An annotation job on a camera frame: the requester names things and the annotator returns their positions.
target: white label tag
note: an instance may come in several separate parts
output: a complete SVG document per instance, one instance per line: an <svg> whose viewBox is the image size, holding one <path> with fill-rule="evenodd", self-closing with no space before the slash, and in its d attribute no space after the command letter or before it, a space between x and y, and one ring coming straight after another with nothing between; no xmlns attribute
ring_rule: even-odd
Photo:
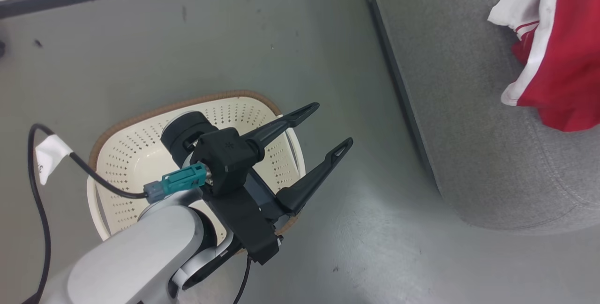
<svg viewBox="0 0 600 304"><path fill-rule="evenodd" d="M48 176L50 176L54 171L54 168L58 166L62 158L72 152L73 150L56 134L47 137L41 142L41 144L36 147L39 182L45 185Z"/></svg>

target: white plastic basket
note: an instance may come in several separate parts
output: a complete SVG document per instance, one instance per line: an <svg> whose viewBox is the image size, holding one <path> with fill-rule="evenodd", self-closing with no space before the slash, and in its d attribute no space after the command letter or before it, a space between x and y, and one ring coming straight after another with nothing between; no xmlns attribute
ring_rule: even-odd
<svg viewBox="0 0 600 304"><path fill-rule="evenodd" d="M169 110L112 134L99 151L96 172L124 191L141 193L144 184L177 170L171 155L160 142L160 135L168 122L187 111L200 111L219 129L235 127L240 134L277 118L262 101L248 96L227 97ZM274 193L304 176L304 158L293 129L273 141L266 149L264 160L254 168ZM88 178L87 193L94 225L103 240L136 223L139 214L148 206L146 200L114 195L92 178ZM204 201L197 201L192 207L204 212L212 221L217 244L220 244L225 238L223 225Z"/></svg>

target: gray floor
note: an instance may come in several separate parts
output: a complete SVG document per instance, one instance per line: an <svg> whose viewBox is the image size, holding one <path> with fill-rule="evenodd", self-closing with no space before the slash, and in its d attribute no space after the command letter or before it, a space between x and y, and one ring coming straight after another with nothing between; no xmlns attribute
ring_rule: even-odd
<svg viewBox="0 0 600 304"><path fill-rule="evenodd" d="M253 266L241 303L600 301L600 228L509 236L469 227L444 205L411 146L365 0L99 0L0 21L0 39L3 302L30 295L41 269L25 170L31 123L84 156L122 119L232 89L284 111L321 103L297 130L307 168L355 141L280 253ZM53 273L100 242L85 178L67 162L43 188ZM231 303L244 264L231 259L182 302Z"/></svg>

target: gray cushion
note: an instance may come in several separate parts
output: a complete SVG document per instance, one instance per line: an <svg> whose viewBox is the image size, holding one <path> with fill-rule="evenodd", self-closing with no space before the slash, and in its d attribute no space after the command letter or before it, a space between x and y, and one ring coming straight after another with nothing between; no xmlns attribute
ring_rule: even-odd
<svg viewBox="0 0 600 304"><path fill-rule="evenodd" d="M468 223L549 234L600 222L600 127L562 133L500 95L523 67L498 0L376 0L444 199Z"/></svg>

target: teal connector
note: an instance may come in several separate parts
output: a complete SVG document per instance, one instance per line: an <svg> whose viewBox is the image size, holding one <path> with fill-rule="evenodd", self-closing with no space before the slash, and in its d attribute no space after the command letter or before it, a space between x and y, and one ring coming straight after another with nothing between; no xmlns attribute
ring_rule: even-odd
<svg viewBox="0 0 600 304"><path fill-rule="evenodd" d="M201 163L182 168L178 171L163 175L161 181L150 182L144 185L146 200L150 204L158 202L172 193L186 191L204 185L206 181L206 168Z"/></svg>
<svg viewBox="0 0 600 304"><path fill-rule="evenodd" d="M165 196L186 191L195 187L204 185L206 181L206 168L201 163L182 168L178 171L163 175L161 184L165 191Z"/></svg>

